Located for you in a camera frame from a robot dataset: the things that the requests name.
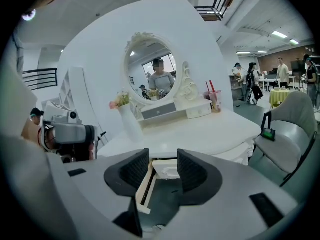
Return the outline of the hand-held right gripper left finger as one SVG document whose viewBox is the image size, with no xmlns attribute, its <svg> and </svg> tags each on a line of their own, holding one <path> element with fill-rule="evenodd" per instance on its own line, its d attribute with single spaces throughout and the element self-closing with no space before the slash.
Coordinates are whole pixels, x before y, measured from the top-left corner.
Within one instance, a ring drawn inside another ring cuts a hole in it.
<svg viewBox="0 0 320 240">
<path fill-rule="evenodd" d="M 149 149 L 134 151 L 132 155 L 110 166 L 104 181 L 118 196 L 135 197 L 149 170 Z"/>
</svg>

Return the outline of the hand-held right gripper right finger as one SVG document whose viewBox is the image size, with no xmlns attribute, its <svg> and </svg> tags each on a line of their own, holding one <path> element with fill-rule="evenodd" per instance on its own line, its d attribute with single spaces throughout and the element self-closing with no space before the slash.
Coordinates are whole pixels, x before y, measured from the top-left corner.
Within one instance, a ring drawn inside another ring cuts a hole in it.
<svg viewBox="0 0 320 240">
<path fill-rule="evenodd" d="M 183 150 L 177 150 L 177 172 L 181 179 L 180 206 L 200 206 L 221 189 L 223 176 L 214 165 Z"/>
</svg>

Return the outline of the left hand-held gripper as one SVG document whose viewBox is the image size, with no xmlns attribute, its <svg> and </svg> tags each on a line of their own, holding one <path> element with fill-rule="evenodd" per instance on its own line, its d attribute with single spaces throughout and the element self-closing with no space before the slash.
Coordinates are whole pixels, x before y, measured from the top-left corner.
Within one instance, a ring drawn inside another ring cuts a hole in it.
<svg viewBox="0 0 320 240">
<path fill-rule="evenodd" d="M 83 125 L 76 111 L 52 101 L 46 103 L 40 130 L 40 144 L 46 151 L 56 151 L 57 145 L 93 143 L 97 132 L 96 126 Z"/>
</svg>

